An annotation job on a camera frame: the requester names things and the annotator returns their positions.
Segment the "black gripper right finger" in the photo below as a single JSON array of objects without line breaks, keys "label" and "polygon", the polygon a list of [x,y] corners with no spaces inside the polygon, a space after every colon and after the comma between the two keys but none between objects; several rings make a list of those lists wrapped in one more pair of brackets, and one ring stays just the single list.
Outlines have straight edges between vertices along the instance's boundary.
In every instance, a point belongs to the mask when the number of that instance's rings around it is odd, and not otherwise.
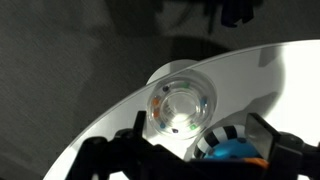
[{"label": "black gripper right finger", "polygon": [[277,131],[257,113],[247,115],[245,135],[269,163],[300,164],[302,161],[302,139],[291,133]]}]

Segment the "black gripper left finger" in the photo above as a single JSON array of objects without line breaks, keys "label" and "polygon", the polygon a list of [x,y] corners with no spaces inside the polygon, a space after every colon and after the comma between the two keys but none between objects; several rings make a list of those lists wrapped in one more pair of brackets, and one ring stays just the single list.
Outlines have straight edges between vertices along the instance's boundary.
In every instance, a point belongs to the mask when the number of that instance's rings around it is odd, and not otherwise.
[{"label": "black gripper left finger", "polygon": [[138,111],[132,128],[116,132],[114,140],[116,156],[120,159],[154,160],[155,147],[143,138],[146,112]]}]

